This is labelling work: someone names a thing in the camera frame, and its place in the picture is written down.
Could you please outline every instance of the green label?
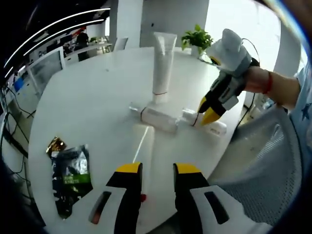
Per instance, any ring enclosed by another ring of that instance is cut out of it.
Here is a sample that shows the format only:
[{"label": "green label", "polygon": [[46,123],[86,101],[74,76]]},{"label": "green label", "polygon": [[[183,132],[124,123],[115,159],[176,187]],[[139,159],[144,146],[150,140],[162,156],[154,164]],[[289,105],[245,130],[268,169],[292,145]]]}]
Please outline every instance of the green label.
[{"label": "green label", "polygon": [[67,175],[63,177],[64,184],[90,183],[90,174],[84,175]]}]

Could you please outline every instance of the black snack bag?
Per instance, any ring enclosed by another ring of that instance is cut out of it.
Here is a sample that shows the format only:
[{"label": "black snack bag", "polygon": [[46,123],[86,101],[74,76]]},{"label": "black snack bag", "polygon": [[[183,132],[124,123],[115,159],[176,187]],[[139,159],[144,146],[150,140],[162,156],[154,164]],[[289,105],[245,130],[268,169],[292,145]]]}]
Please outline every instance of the black snack bag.
[{"label": "black snack bag", "polygon": [[88,145],[52,152],[52,186],[58,214],[68,218],[72,206],[92,188]]}]

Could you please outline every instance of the plastic bottle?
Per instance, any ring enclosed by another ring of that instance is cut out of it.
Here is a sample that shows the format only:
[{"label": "plastic bottle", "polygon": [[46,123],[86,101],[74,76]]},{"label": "plastic bottle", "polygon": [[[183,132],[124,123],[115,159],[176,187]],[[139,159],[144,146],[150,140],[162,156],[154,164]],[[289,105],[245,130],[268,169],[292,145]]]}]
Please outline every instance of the plastic bottle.
[{"label": "plastic bottle", "polygon": [[129,108],[141,119],[142,122],[148,123],[165,132],[175,133],[177,131],[177,124],[179,122],[178,118],[173,118],[146,106],[141,107],[132,102],[130,103]]},{"label": "plastic bottle", "polygon": [[201,121],[203,119],[203,114],[197,113],[193,110],[183,109],[182,119],[199,129],[203,129],[207,133],[214,134],[218,137],[222,137],[226,134],[227,126],[225,123],[220,121],[215,121],[207,125],[201,125]]}]

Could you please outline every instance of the gold foil packet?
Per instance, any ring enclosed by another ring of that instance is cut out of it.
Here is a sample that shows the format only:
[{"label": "gold foil packet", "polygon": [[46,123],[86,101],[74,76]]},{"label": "gold foil packet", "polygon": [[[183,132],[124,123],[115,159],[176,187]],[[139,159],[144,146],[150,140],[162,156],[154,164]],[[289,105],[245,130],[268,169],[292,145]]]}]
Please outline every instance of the gold foil packet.
[{"label": "gold foil packet", "polygon": [[65,150],[66,147],[67,145],[65,144],[65,142],[62,141],[61,138],[59,138],[58,136],[55,136],[45,152],[49,157],[51,157],[53,151],[62,151]]}]

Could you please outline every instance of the human hand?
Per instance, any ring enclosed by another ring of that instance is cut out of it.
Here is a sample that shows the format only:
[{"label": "human hand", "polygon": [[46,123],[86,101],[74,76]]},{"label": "human hand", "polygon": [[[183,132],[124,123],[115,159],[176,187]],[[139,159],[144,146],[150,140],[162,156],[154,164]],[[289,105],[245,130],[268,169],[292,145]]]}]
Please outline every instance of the human hand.
[{"label": "human hand", "polygon": [[263,93],[267,91],[269,83],[269,72],[260,67],[250,67],[244,74],[247,80],[245,90],[252,93]]}]

